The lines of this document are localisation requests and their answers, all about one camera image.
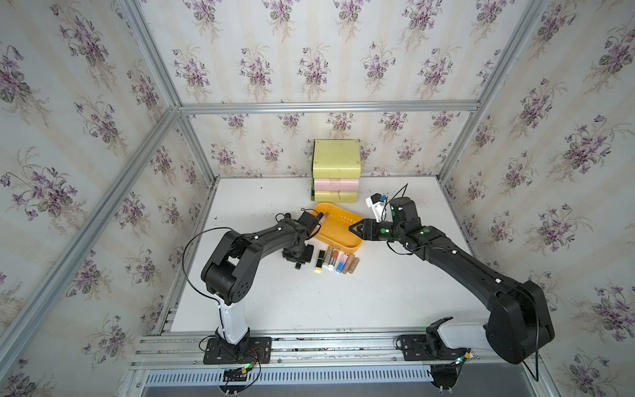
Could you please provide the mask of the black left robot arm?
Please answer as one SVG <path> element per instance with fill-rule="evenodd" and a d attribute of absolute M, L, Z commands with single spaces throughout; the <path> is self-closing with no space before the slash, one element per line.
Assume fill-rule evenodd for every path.
<path fill-rule="evenodd" d="M 243 349 L 249 339 L 243 299 L 250 291 L 261 260 L 278 251 L 297 269 L 310 262 L 314 246 L 308 240 L 317 236 L 322 213 L 304 211 L 293 219 L 289 213 L 276 225 L 255 233 L 230 229 L 221 238 L 201 272 L 201 280 L 213 298 L 220 301 L 221 341 Z"/>

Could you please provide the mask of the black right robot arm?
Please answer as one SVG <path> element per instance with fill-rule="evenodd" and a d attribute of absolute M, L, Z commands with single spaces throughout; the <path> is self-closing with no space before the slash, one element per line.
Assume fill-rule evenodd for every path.
<path fill-rule="evenodd" d="M 415 202 L 408 197 L 382 202 L 374 195 L 371 206 L 375 216 L 350 226 L 352 234 L 364 241 L 401 244 L 406 254 L 447 273 L 489 311 L 488 319 L 461 323 L 445 317 L 428 326 L 420 340 L 428 357 L 459 360 L 478 349 L 520 364 L 554 339 L 547 299 L 535 282 L 520 283 L 502 275 L 459 248 L 440 229 L 422 224 Z"/>

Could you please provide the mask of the brown lipstick tube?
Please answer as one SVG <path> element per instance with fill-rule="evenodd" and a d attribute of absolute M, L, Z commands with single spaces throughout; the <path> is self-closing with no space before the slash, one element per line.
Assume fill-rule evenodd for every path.
<path fill-rule="evenodd" d="M 355 271 L 355 269 L 357 268 L 357 266 L 358 266 L 359 262 L 360 262 L 360 258 L 359 258 L 359 257 L 356 257 L 356 258 L 353 260 L 353 262 L 352 262 L 351 266 L 349 267 L 349 269 L 348 269 L 347 273 L 348 273 L 348 274 L 352 274 L 352 273 Z"/>

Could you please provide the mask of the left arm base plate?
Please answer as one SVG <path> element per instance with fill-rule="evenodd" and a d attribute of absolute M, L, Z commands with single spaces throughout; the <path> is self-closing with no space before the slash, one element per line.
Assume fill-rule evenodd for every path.
<path fill-rule="evenodd" d="M 272 342 L 271 337 L 246 336 L 237 345 L 232 345 L 220 336 L 214 336 L 208 339 L 204 348 L 203 364 L 268 364 Z"/>

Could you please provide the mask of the red white lipstick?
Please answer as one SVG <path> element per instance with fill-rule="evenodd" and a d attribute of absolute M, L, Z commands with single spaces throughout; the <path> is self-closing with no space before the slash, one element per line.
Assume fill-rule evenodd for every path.
<path fill-rule="evenodd" d="M 329 269 L 329 271 L 334 271 L 336 269 L 337 264 L 338 264 L 339 254 L 340 254 L 340 252 L 337 249 L 334 249 L 334 252 L 333 252 L 333 255 L 332 255 L 331 265 L 327 267 L 327 269 Z"/>

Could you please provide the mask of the silver lipstick tube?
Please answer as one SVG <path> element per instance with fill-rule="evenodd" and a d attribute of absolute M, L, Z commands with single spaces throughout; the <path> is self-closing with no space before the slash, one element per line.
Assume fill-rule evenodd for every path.
<path fill-rule="evenodd" d="M 332 246 L 329 246 L 327 248 L 327 251 L 324 257 L 324 262 L 323 262 L 324 266 L 331 265 L 333 252 L 334 252 L 334 248 Z"/>

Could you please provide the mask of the black gold square lipstick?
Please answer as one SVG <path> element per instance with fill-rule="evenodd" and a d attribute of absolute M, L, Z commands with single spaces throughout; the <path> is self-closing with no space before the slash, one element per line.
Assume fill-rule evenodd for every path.
<path fill-rule="evenodd" d="M 317 273 L 321 273 L 322 272 L 322 265 L 324 263 L 325 256 L 326 256 L 326 252 L 324 250 L 320 250 L 318 252 L 317 261 L 316 261 L 316 265 L 315 265 L 315 268 L 314 268 L 314 271 L 316 271 Z"/>

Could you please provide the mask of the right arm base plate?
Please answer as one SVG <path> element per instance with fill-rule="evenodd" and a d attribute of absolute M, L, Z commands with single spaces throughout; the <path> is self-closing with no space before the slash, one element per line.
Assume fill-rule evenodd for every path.
<path fill-rule="evenodd" d="M 398 336 L 395 347 L 406 362 L 463 362 L 470 355 L 469 349 L 449 348 L 433 333 Z"/>

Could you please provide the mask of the yellow storage tray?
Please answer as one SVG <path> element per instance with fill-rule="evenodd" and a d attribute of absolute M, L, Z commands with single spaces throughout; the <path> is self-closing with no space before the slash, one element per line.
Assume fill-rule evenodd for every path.
<path fill-rule="evenodd" d="M 347 254 L 361 247 L 362 239 L 349 231 L 350 226 L 362 220 L 361 216 L 332 203 L 319 203 L 314 210 L 326 216 L 315 237 L 317 240 Z"/>

